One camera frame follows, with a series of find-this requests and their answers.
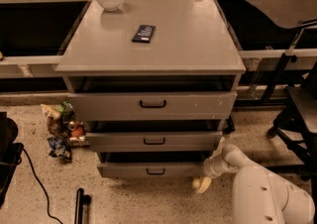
black chair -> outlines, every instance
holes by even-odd
[[[286,88],[285,109],[273,121],[267,136],[278,135],[303,162],[302,165],[269,167],[277,173],[296,173],[311,179],[312,197],[317,204],[317,61],[298,87]],[[283,131],[300,133],[302,140],[292,140]]]
[[[266,15],[271,22],[279,27],[280,40],[277,43],[284,43],[285,33],[292,34],[292,40],[288,49],[281,55],[278,64],[261,100],[252,102],[248,100],[248,105],[265,105],[269,103],[275,87],[278,85],[288,63],[296,62],[297,57],[293,54],[295,48],[309,48],[311,44],[316,44],[317,40],[312,36],[306,36],[311,31],[312,26],[317,25],[317,0],[244,0],[249,5],[257,8]]]

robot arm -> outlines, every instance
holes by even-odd
[[[207,159],[203,168],[211,178],[237,173],[233,183],[235,224],[306,224],[314,217],[315,205],[306,191],[251,161],[234,145]]]

drawer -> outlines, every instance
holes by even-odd
[[[70,94],[83,121],[227,119],[236,92]]]
[[[214,151],[221,132],[89,133],[94,152]]]
[[[108,75],[71,76],[73,92],[201,92],[231,91],[236,74],[232,75]]]
[[[97,165],[102,177],[199,176],[208,152],[111,153]]]

